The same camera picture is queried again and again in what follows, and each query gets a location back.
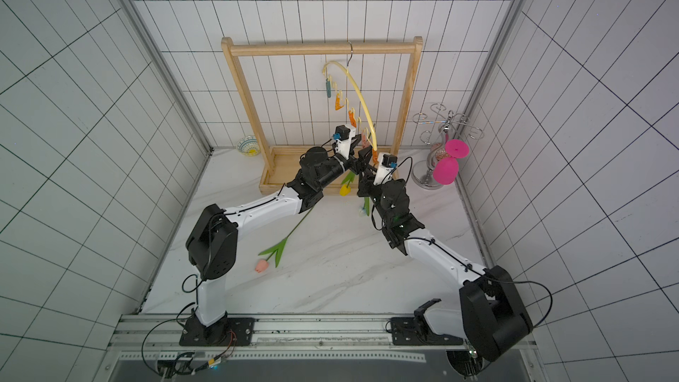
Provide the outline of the white tulip flower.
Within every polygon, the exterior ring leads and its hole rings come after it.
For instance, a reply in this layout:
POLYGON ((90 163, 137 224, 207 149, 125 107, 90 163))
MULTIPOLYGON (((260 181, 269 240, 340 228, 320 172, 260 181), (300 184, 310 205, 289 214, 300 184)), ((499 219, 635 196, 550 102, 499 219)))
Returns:
POLYGON ((364 214, 369 217, 371 215, 371 198, 365 197, 364 198, 364 214))

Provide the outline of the yellow tulip flower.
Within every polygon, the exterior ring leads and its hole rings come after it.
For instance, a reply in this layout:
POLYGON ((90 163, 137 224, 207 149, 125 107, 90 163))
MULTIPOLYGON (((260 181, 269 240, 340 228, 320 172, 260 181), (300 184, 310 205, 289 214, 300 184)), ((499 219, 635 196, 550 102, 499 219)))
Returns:
POLYGON ((349 193, 351 192, 352 189, 352 184, 355 180, 355 174, 352 171, 349 171, 344 178, 344 180, 341 182, 341 190, 339 191, 339 194, 341 196, 348 196, 349 193))

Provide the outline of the yellow wavy clothes hanger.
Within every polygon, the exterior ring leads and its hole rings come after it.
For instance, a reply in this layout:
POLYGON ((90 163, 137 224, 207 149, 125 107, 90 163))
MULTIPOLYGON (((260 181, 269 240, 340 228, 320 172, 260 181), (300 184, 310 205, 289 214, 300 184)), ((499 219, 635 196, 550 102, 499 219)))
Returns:
POLYGON ((333 99, 334 104, 335 104, 335 97, 336 94, 341 92, 344 98, 344 103, 345 106, 340 109, 339 111, 346 111, 347 119, 350 124, 349 118, 348 118, 348 111, 350 109, 355 110, 355 118, 357 122, 357 128, 355 129, 356 134, 362 134, 366 133, 369 136, 369 140, 371 143, 371 148, 374 150, 378 151, 378 143, 377 143, 377 131, 375 127, 375 123, 373 121, 373 118, 371 116, 370 110, 368 109, 368 105, 366 103, 364 94, 362 93, 362 90, 360 89, 358 83, 356 82, 355 78, 353 77, 353 74, 351 74, 350 70, 348 69, 348 63, 347 61, 346 65, 341 64, 340 62, 336 60, 330 60, 326 61, 324 66, 322 67, 322 74, 326 80, 326 78, 330 78, 332 82, 332 97, 327 98, 327 99, 333 99), (338 85, 337 81, 333 78, 332 74, 330 73, 330 70, 332 68, 339 69, 341 73, 344 75, 346 82, 348 85, 352 88, 355 98, 358 100, 358 105, 360 108, 360 111, 357 111, 357 109, 352 105, 351 101, 348 98, 347 93, 341 89, 341 87, 338 85))

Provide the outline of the pink tulip flower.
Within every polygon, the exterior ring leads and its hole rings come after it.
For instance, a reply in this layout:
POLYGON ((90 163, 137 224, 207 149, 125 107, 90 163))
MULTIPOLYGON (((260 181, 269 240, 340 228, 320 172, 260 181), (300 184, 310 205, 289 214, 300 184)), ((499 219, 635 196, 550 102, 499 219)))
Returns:
POLYGON ((307 219, 307 217, 309 217, 309 214, 311 214, 311 212, 312 210, 306 212, 301 218, 301 220, 281 241, 274 244, 272 247, 269 247, 269 249, 266 249, 258 254, 260 259, 258 260, 255 266, 255 271, 257 273, 265 272, 270 267, 270 264, 274 264, 275 268, 279 267, 280 261, 286 249, 286 244, 288 244, 290 237, 297 231, 297 229, 307 219))

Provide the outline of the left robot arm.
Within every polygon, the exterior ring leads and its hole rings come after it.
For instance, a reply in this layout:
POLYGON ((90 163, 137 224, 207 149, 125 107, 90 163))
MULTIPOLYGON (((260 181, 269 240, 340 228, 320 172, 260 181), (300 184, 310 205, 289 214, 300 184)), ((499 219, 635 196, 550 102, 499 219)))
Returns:
POLYGON ((213 204, 203 210, 186 242, 189 262, 199 272, 196 318, 202 326, 226 316, 224 277, 236 262, 238 242, 279 219, 311 210, 337 178, 369 168, 372 148, 355 152, 357 144, 338 141, 333 152, 312 147, 301 155, 295 178, 273 194, 244 205, 223 209, 213 204))

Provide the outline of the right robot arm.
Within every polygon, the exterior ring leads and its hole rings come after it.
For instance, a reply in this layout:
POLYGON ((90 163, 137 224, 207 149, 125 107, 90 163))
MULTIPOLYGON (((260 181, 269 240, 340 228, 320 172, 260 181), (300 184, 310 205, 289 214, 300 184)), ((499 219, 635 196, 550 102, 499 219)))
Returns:
POLYGON ((476 264, 436 240, 410 212, 404 180, 361 175, 358 195, 371 201, 391 248, 419 261, 456 291, 450 306, 431 300, 422 311, 434 334, 468 341, 494 362, 532 332, 534 323, 509 273, 498 265, 476 264))

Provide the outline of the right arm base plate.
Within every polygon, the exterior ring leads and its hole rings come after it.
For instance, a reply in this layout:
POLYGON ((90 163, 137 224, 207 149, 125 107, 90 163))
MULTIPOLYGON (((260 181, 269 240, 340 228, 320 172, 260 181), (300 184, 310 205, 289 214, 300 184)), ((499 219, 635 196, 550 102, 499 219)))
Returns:
POLYGON ((461 346, 462 338, 451 334, 435 334, 425 319, 426 311, 441 302, 440 298, 431 299, 420 305, 412 317, 390 318, 385 323, 385 331, 392 336, 395 346, 461 346))

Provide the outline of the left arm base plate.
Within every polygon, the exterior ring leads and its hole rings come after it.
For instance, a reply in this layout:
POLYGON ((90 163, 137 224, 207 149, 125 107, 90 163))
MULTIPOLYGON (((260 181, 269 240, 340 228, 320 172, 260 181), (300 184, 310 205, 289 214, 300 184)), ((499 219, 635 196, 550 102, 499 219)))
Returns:
POLYGON ((213 325, 205 326, 198 317, 192 316, 184 324, 179 343, 182 347, 247 347, 251 344, 255 323, 254 318, 224 316, 213 325))

